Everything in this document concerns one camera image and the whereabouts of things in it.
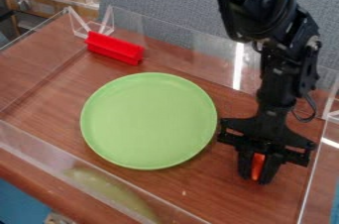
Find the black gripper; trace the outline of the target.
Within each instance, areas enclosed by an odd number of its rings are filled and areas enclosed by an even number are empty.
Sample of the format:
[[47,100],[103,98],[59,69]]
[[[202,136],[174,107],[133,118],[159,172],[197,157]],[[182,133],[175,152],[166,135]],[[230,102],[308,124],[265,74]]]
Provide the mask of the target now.
[[317,144],[286,126],[286,115],[258,114],[250,118],[221,120],[219,142],[239,151],[238,170],[243,179],[253,177],[255,153],[265,156],[258,183],[270,184],[281,166],[290,162],[306,167]]

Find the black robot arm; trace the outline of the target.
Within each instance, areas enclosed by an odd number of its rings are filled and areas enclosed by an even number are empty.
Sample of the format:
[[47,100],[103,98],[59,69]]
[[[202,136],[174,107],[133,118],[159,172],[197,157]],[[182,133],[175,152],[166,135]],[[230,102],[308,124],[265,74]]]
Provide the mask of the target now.
[[320,27],[297,0],[218,0],[230,38],[261,53],[258,110],[250,118],[221,120],[219,141],[239,153],[245,179],[269,184],[286,163],[308,166],[317,144],[294,133],[286,116],[317,88]]

